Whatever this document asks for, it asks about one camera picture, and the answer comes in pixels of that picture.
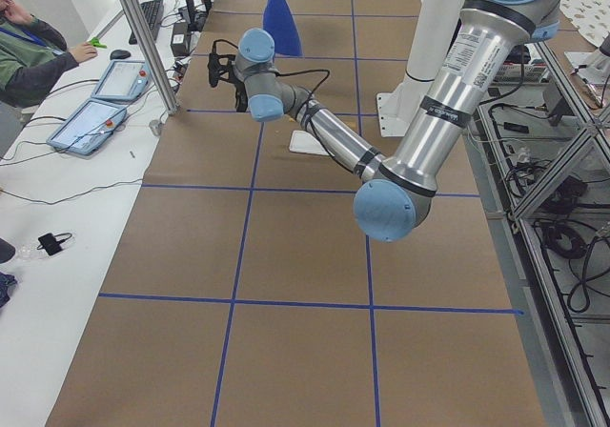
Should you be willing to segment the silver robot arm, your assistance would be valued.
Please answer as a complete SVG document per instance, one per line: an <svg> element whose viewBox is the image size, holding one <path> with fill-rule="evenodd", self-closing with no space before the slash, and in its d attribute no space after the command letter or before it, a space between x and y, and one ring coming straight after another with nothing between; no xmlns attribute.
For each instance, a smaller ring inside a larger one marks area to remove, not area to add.
<svg viewBox="0 0 610 427"><path fill-rule="evenodd" d="M382 155L313 97L277 80L275 41L260 28L238 43L234 72L254 120L290 115L363 184L354 199L359 228L373 239L406 236L428 215L436 176L509 52L553 37L560 0L465 0L461 27L395 153Z"/></svg>

